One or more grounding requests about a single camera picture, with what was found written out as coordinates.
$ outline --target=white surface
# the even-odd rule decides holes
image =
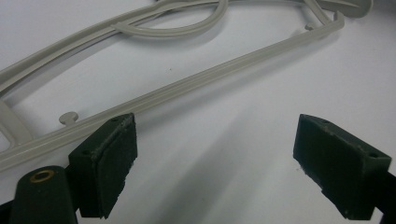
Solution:
[[[151,3],[2,1],[0,69]],[[304,32],[314,19],[307,11],[277,3],[232,4],[202,35],[112,37],[3,99],[39,136],[61,128],[58,118],[67,111],[85,119]],[[190,24],[210,12],[201,8],[148,25]],[[110,218],[79,223],[350,223],[292,158],[298,117],[328,119],[396,158],[395,22],[395,1],[377,0],[367,17],[346,19],[336,34],[139,114],[139,157]],[[77,144],[1,173],[0,203],[13,198],[18,179],[32,169],[66,166]],[[394,164],[390,171],[396,174]],[[372,221],[362,223],[380,217],[375,211]]]

